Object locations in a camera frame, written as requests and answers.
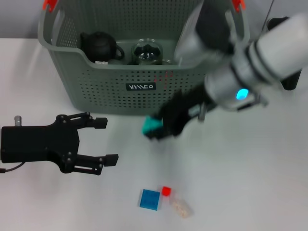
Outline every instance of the white wall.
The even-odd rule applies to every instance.
[[[0,0],[0,38],[35,38],[43,0]],[[271,0],[246,0],[252,37],[256,37]],[[308,12],[308,0],[275,0],[270,17]]]

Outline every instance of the black teapot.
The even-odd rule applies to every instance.
[[[108,62],[111,59],[121,60],[124,58],[124,51],[116,44],[116,40],[107,33],[95,32],[91,35],[81,33],[81,49],[91,62]]]

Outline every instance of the blue led light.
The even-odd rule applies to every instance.
[[[237,100],[244,100],[248,97],[249,90],[248,89],[240,89],[236,94]]]

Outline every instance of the red cube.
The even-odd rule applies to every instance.
[[[162,189],[162,195],[163,196],[170,196],[171,194],[171,188],[164,186]]]

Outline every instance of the white table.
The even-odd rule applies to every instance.
[[[107,129],[81,130],[79,153],[119,154],[117,166],[94,176],[39,162],[0,175],[0,230],[306,231],[307,75],[294,92],[265,92],[266,109],[219,109],[160,143],[141,135],[144,117],[93,114],[108,118]],[[79,112],[37,40],[0,39],[0,110],[1,126],[15,115],[27,126]],[[194,215],[180,218],[165,198],[158,211],[139,208],[141,190],[161,185]]]

